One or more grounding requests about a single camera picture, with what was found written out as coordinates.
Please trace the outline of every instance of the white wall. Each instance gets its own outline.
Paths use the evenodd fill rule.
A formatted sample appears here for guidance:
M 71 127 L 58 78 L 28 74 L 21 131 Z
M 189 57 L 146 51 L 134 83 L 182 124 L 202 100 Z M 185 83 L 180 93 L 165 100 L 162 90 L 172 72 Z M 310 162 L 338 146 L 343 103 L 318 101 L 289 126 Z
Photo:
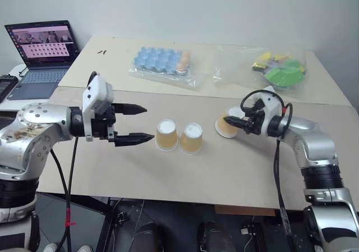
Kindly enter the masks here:
M 301 44 L 358 107 L 358 0 L 0 0 L 0 25 L 69 20 L 92 35 L 239 45 Z M 20 62 L 0 28 L 0 68 Z

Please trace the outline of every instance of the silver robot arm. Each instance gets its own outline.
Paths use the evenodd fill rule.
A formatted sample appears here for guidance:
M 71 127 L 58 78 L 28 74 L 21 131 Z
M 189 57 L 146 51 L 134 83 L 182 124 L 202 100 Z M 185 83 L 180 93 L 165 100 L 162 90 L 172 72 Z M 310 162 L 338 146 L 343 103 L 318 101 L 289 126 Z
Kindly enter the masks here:
M 6 245 L 19 233 L 24 233 L 19 242 L 24 248 L 37 249 L 36 189 L 54 144 L 75 136 L 86 137 L 86 141 L 95 137 L 124 146 L 141 144 L 154 137 L 145 133 L 117 135 L 116 113 L 138 114 L 146 109 L 135 104 L 113 103 L 112 86 L 96 73 L 91 75 L 82 102 L 82 109 L 29 104 L 18 111 L 13 123 L 0 130 L 0 250 L 12 248 Z
M 334 141 L 317 123 L 304 118 L 293 117 L 286 129 L 288 117 L 281 110 L 276 97 L 259 92 L 254 106 L 245 109 L 246 119 L 224 119 L 248 134 L 263 133 L 288 144 L 304 177 L 305 199 L 312 204 L 303 210 L 310 239 L 325 252 L 359 251 L 359 218 L 340 177 Z

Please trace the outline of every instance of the laptop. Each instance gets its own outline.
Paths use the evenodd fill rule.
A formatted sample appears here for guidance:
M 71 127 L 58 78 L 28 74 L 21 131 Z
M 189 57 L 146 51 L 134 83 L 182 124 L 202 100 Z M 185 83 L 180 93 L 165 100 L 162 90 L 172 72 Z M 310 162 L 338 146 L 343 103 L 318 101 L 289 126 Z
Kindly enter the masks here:
M 35 22 L 5 28 L 29 69 L 7 99 L 50 98 L 80 53 L 70 23 Z

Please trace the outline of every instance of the red strap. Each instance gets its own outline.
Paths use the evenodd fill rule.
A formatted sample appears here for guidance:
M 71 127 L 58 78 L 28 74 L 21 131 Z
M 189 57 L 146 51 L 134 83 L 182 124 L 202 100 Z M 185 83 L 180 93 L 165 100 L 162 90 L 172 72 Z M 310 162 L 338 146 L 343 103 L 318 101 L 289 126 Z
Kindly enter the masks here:
M 76 225 L 75 222 L 70 222 L 71 220 L 71 209 L 70 208 L 66 208 L 66 220 L 65 220 L 65 227 L 69 227 L 72 225 Z

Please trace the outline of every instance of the shoe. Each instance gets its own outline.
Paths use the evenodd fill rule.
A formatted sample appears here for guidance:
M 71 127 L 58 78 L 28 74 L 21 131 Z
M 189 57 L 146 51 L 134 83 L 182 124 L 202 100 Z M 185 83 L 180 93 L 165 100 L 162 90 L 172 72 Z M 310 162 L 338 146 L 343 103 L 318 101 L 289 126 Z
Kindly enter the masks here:
M 156 225 L 154 222 L 150 222 L 141 228 L 139 228 L 134 236 L 134 239 L 131 244 L 131 248 L 133 250 L 130 251 L 138 251 L 139 244 L 151 243 L 151 247 L 156 252 L 164 252 L 164 230 L 161 226 Z
M 78 249 L 77 252 L 93 252 L 93 250 L 91 246 L 83 245 L 82 247 L 80 247 L 80 249 Z
M 216 247 L 218 251 L 236 251 L 223 225 L 214 221 L 201 223 L 197 231 L 197 252 L 207 252 L 209 247 Z
M 48 244 L 45 246 L 43 252 L 55 252 L 57 249 L 57 244 Z

